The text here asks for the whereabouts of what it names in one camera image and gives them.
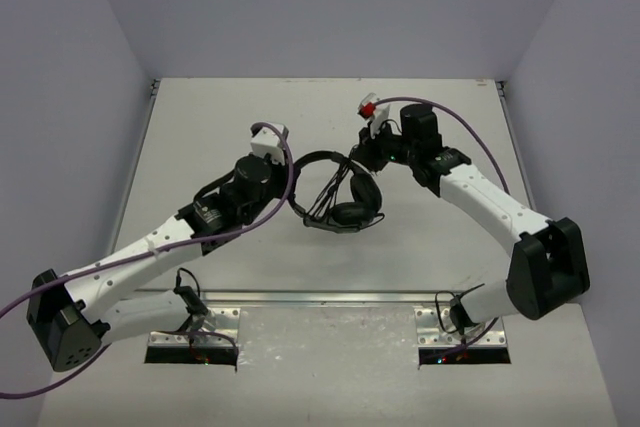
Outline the black headset with microphone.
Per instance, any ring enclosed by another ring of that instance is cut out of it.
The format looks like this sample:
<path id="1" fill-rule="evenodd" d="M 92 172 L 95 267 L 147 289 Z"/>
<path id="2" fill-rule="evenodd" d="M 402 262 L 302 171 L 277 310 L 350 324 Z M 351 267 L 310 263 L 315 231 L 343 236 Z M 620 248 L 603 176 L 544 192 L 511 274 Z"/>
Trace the black headset with microphone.
<path id="1" fill-rule="evenodd" d="M 296 200 L 296 187 L 302 170 L 314 163 L 330 161 L 337 170 L 321 189 L 312 206 Z M 295 163 L 296 175 L 288 197 L 289 206 L 303 225 L 336 234 L 356 233 L 385 218 L 382 193 L 372 175 L 350 156 L 336 151 L 310 152 Z"/>

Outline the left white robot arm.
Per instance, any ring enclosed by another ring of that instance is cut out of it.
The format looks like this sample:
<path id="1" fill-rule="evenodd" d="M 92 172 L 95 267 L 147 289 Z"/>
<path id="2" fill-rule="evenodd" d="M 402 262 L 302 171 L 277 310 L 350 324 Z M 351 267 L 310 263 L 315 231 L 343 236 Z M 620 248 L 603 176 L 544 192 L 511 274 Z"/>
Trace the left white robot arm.
<path id="1" fill-rule="evenodd" d="M 131 299 L 137 288 L 198 260 L 270 220 L 271 202 L 292 189 L 289 155 L 240 158 L 231 173 L 160 226 L 96 263 L 32 282 L 27 323 L 57 373 L 85 364 L 105 346 L 153 330 L 192 331 L 208 310 L 191 287 Z"/>

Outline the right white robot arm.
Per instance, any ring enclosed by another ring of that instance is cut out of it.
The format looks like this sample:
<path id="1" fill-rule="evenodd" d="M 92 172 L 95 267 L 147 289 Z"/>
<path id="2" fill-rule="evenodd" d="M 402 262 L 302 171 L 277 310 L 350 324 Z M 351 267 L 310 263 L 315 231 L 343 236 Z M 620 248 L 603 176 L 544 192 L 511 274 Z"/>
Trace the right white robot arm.
<path id="1" fill-rule="evenodd" d="M 451 299 L 449 318 L 466 334 L 495 318 L 520 314 L 538 320 L 590 289 L 579 226 L 569 218 L 552 220 L 491 182 L 460 150 L 443 143 L 435 114 L 438 105 L 404 98 L 400 131 L 388 125 L 388 100 L 364 100 L 358 114 L 355 160 L 372 172 L 387 164 L 408 167 L 415 181 L 459 208 L 509 255 L 505 280 L 481 285 Z"/>

